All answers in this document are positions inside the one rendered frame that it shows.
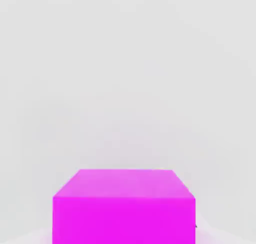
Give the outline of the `small magenta cube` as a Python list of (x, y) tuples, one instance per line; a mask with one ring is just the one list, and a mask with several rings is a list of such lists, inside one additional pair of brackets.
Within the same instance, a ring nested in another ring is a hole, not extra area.
[(52, 244), (196, 244), (196, 199), (172, 170), (81, 169), (53, 196)]

